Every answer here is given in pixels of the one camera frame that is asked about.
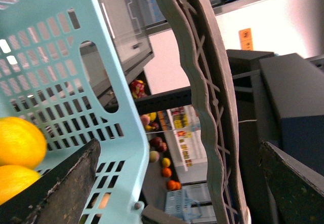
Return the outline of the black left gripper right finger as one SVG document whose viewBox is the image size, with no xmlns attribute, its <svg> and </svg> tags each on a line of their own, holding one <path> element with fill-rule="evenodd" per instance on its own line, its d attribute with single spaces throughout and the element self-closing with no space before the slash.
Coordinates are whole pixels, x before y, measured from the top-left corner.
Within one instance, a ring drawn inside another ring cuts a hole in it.
<svg viewBox="0 0 324 224">
<path fill-rule="evenodd" d="M 260 156 L 284 223 L 323 223 L 323 176 L 268 141 Z"/>
</svg>

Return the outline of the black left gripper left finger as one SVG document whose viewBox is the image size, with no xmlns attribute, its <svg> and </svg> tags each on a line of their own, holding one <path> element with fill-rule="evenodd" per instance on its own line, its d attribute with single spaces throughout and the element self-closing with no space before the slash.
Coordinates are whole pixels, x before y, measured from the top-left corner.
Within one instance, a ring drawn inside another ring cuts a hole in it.
<svg viewBox="0 0 324 224">
<path fill-rule="evenodd" d="M 96 139 L 1 205 L 1 223 L 78 223 L 95 182 Z"/>
</svg>

